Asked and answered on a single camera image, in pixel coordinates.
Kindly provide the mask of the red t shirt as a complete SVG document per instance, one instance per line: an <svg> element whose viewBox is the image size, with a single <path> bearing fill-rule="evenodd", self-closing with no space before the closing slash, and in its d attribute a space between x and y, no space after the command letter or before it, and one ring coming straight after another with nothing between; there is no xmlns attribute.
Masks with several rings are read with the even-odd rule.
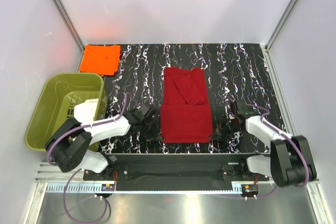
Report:
<svg viewBox="0 0 336 224"><path fill-rule="evenodd" d="M166 68L161 105L161 133L165 143L207 143L213 132L204 70Z"/></svg>

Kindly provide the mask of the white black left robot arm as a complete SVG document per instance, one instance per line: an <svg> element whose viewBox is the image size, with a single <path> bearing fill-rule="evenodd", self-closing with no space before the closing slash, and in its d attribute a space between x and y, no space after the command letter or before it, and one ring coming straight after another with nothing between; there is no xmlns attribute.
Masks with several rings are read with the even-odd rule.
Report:
<svg viewBox="0 0 336 224"><path fill-rule="evenodd" d="M47 161L63 172L85 169L103 180L113 175L111 161L102 153L89 147L107 138L126 136L140 132L149 140L157 137L153 126L156 110L145 104L108 119L81 123L75 118L67 119L45 144Z"/></svg>

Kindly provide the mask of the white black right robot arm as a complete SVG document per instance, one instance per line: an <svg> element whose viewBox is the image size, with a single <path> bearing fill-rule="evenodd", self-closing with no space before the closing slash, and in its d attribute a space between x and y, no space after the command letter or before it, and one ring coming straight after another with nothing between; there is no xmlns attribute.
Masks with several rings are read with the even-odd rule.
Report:
<svg viewBox="0 0 336 224"><path fill-rule="evenodd" d="M237 173L244 180L256 175L272 178L279 187L305 186L317 179L309 142L303 135L289 134L267 121L269 111L244 101L230 103L230 116L224 117L211 137L225 140L229 135L246 132L270 149L269 155L243 158Z"/></svg>

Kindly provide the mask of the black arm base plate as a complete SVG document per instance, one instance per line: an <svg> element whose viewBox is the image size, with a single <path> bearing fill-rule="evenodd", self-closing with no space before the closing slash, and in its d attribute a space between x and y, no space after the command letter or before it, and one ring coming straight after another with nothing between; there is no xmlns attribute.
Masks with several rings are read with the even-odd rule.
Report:
<svg viewBox="0 0 336 224"><path fill-rule="evenodd" d="M267 182L247 170L249 154L111 154L102 174L84 171L84 180L116 182L126 193L239 193L235 183Z"/></svg>

